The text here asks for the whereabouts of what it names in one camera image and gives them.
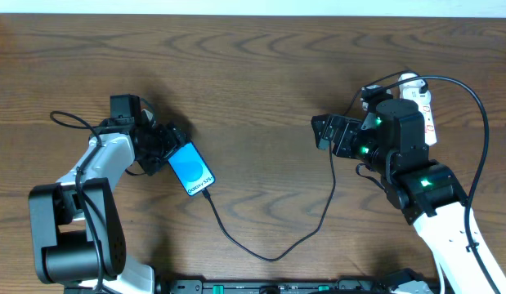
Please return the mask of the blue Galaxy smartphone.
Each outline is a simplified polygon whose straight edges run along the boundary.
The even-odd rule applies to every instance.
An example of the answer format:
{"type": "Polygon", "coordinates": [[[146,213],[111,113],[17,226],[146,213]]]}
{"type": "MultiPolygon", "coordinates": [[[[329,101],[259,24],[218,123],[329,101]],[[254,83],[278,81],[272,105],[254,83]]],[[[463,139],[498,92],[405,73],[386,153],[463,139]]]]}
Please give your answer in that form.
{"type": "Polygon", "coordinates": [[[215,175],[192,142],[182,146],[168,163],[190,197],[216,182],[215,175]]]}

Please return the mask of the white power strip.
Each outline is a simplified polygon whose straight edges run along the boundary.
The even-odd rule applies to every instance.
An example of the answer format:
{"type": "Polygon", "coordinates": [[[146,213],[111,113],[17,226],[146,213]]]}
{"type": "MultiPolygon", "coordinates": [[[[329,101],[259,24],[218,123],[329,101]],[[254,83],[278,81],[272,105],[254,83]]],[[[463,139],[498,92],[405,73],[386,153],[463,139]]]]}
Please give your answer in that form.
{"type": "Polygon", "coordinates": [[[417,87],[402,87],[401,99],[412,100],[417,104],[419,112],[424,118],[425,143],[429,146],[436,144],[437,135],[432,117],[431,92],[426,90],[424,93],[421,93],[420,88],[417,87]]]}

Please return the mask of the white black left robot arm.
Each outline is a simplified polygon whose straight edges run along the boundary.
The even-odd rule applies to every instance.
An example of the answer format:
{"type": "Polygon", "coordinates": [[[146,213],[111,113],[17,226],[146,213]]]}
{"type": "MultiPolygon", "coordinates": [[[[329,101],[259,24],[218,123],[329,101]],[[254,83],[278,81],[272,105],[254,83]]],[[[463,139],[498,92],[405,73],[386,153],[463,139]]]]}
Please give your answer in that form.
{"type": "Polygon", "coordinates": [[[74,167],[28,196],[34,266],[45,284],[65,293],[168,293],[155,269],[128,255],[114,201],[122,175],[137,163],[152,176],[190,142],[174,122],[160,124],[153,106],[139,96],[111,96],[110,116],[93,126],[54,110],[50,119],[87,130],[88,147],[74,167]]]}

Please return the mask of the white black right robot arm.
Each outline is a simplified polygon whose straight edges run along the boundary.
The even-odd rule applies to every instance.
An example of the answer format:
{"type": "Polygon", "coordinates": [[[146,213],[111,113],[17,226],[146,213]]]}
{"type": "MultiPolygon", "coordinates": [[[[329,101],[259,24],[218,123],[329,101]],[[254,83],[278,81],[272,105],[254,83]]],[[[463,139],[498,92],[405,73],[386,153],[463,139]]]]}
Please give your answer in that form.
{"type": "Polygon", "coordinates": [[[506,293],[506,276],[475,219],[465,220],[468,196],[454,173],[428,157],[424,116],[412,100],[383,100],[365,120],[338,114],[312,118],[316,145],[362,161],[381,176],[387,200],[432,251],[456,293],[506,293]]]}

